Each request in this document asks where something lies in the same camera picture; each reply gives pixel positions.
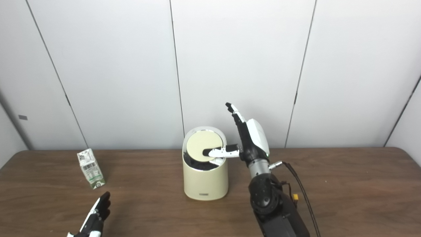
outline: white wall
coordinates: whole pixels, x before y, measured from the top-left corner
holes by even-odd
[[[168,0],[30,0],[91,148],[180,148]]]
[[[14,154],[26,149],[26,145],[0,105],[0,168]]]
[[[86,148],[24,0],[0,1],[0,36],[0,99],[30,148]]]
[[[421,75],[421,1],[318,1],[287,147],[383,146]]]
[[[421,88],[415,90],[386,146],[405,150],[421,166]]]
[[[231,102],[284,147],[314,0],[172,0],[184,128],[239,142]]]

